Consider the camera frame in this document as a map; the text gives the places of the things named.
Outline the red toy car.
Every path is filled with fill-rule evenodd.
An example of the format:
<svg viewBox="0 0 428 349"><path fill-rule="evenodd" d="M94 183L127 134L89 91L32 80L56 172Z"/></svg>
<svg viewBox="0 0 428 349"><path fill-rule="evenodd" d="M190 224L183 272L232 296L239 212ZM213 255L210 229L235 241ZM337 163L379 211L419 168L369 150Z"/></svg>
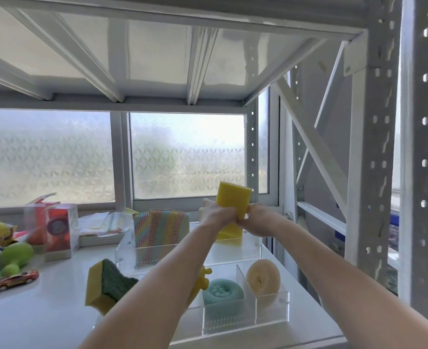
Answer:
<svg viewBox="0 0 428 349"><path fill-rule="evenodd" d="M35 282L40 276L38 270L22 272L14 276L6 276L0 279L0 292L6 291L13 287L19 287Z"/></svg>

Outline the clear orange packaging box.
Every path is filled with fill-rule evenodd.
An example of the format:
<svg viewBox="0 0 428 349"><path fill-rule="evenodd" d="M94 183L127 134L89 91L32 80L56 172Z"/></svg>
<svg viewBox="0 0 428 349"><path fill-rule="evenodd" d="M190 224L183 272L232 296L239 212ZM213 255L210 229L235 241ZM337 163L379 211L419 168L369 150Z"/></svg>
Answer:
<svg viewBox="0 0 428 349"><path fill-rule="evenodd" d="M57 193L48 193L37 197L24 206L24 225L27 232L26 242L33 246L45 246L48 242L48 209L58 201L47 201Z"/></svg>

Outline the person's left forearm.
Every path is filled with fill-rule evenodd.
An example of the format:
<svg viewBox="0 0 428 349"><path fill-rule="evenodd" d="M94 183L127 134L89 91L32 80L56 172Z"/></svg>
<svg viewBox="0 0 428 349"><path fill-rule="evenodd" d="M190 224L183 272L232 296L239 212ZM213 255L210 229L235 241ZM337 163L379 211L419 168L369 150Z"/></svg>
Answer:
<svg viewBox="0 0 428 349"><path fill-rule="evenodd" d="M200 225L104 316L77 349L168 349L217 234Z"/></svg>

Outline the yellow sponge block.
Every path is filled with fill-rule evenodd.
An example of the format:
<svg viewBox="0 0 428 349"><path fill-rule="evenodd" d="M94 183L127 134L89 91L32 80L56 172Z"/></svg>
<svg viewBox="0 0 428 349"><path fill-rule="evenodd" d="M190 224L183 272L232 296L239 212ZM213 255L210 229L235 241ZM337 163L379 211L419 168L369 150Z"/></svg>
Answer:
<svg viewBox="0 0 428 349"><path fill-rule="evenodd" d="M239 213L244 212L249 205L251 194L251 188L230 182L220 182L215 201L221 207L234 207L239 217ZM237 224L230 224L219 232L216 240L238 239L242 236L243 229Z"/></svg>

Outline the yellow rubber toy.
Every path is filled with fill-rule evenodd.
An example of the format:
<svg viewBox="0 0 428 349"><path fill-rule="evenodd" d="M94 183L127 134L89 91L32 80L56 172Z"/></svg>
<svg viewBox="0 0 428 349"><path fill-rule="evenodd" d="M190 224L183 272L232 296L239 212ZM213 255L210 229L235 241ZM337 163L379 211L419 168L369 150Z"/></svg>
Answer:
<svg viewBox="0 0 428 349"><path fill-rule="evenodd" d="M211 268L205 268L205 266L201 267L201 270L199 271L199 275L196 278L193 288L191 289L191 292L189 294L187 307L190 306L190 304L193 302L193 300L196 298L196 296L200 291L207 290L207 288L209 287L210 281L208 278L206 278L206 275L211 275L212 272L213 271Z"/></svg>

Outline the yellow green scouring sponge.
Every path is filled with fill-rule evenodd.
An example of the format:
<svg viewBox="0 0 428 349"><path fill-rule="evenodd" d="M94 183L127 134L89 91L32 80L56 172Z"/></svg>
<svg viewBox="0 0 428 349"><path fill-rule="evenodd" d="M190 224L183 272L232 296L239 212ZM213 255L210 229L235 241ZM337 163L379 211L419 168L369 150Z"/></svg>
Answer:
<svg viewBox="0 0 428 349"><path fill-rule="evenodd" d="M111 260L103 259L89 268L84 304L104 317L138 281L124 276Z"/></svg>

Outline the person's right forearm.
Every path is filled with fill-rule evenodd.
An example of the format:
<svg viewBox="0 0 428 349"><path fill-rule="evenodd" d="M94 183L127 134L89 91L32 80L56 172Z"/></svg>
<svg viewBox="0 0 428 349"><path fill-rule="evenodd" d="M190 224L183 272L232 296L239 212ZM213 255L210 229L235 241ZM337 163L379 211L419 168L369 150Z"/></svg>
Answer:
<svg viewBox="0 0 428 349"><path fill-rule="evenodd" d="M428 349L428 320L298 224L271 229L356 349Z"/></svg>

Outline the person's left hand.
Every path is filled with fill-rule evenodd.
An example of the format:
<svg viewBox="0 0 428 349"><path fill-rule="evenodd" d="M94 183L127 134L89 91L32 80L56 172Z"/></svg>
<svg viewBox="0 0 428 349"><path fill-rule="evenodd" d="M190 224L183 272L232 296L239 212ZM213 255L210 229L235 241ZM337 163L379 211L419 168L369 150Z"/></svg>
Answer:
<svg viewBox="0 0 428 349"><path fill-rule="evenodd" d="M199 225L215 234L230 224L237 224L237 218L234 207L222 207L216 212L202 212L199 209Z"/></svg>

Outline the frosted patterned window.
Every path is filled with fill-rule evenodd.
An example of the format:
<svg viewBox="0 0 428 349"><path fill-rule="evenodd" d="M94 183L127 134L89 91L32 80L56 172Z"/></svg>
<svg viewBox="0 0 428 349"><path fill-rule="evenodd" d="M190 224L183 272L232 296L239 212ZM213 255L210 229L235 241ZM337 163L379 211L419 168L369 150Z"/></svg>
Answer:
<svg viewBox="0 0 428 349"><path fill-rule="evenodd" d="M136 205L213 196L220 181L245 185L246 136L234 101L0 93L0 209L48 193L88 209L126 192Z"/></svg>

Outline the cream round mesh scrubber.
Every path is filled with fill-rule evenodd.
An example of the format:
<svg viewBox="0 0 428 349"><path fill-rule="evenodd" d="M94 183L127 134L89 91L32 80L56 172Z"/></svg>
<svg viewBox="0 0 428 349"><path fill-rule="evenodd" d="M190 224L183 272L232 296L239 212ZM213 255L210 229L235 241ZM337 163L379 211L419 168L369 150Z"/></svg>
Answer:
<svg viewBox="0 0 428 349"><path fill-rule="evenodd" d="M278 267L268 259L255 261L246 274L248 282L255 297L277 295L281 287L281 276Z"/></svg>

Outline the clear acrylic divided organizer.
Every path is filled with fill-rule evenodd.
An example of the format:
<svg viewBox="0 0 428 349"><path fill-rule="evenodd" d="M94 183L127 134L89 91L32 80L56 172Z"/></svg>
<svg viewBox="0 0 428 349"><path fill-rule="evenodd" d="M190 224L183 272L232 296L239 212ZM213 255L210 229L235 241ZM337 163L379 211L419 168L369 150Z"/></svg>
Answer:
<svg viewBox="0 0 428 349"><path fill-rule="evenodd" d="M253 294L246 281L246 274L255 261L206 266L213 271L211 275L206 275L209 281L218 278L235 281L242 287L245 298L205 306L200 291L182 315L170 342L170 349L288 321L290 295L282 282L277 295L257 298Z"/></svg>

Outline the person's right hand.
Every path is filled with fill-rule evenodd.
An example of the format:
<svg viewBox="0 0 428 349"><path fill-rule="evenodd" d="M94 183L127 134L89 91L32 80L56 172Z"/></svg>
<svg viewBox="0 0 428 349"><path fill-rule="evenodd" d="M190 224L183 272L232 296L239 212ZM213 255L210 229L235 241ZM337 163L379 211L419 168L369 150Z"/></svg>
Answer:
<svg viewBox="0 0 428 349"><path fill-rule="evenodd" d="M260 203L248 205L246 217L236 224L250 234L259 237L277 237L290 220Z"/></svg>

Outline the green plush toy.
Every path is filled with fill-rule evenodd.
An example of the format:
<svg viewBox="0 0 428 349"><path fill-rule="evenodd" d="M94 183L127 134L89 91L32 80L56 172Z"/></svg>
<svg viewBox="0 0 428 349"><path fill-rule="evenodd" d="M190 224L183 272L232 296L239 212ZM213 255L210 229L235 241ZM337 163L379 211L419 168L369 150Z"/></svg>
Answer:
<svg viewBox="0 0 428 349"><path fill-rule="evenodd" d="M19 275L34 254L33 247L26 242L16 242L5 247L0 253L0 279Z"/></svg>

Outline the rainbow striped cloth stack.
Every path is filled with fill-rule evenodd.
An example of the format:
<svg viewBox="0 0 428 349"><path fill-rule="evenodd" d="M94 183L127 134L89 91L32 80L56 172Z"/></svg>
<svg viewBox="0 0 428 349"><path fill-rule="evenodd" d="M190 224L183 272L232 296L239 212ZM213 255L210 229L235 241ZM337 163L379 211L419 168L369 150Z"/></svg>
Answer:
<svg viewBox="0 0 428 349"><path fill-rule="evenodd" d="M133 214L136 248L176 245L190 231L190 214L170 209L153 209Z"/></svg>

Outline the white metal shelf rack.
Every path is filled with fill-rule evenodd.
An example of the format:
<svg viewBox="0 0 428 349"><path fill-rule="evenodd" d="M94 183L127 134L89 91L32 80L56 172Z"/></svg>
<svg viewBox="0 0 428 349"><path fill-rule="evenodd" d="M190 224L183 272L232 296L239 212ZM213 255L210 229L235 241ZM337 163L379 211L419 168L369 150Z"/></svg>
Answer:
<svg viewBox="0 0 428 349"><path fill-rule="evenodd" d="M108 111L117 207L129 205L131 112L244 116L258 200L258 96L327 40L352 77L349 176L304 113L290 113L350 231L363 192L391 201L402 0L0 0L0 109Z"/></svg>
<svg viewBox="0 0 428 349"><path fill-rule="evenodd" d="M428 320L428 0L403 0L398 295Z"/></svg>

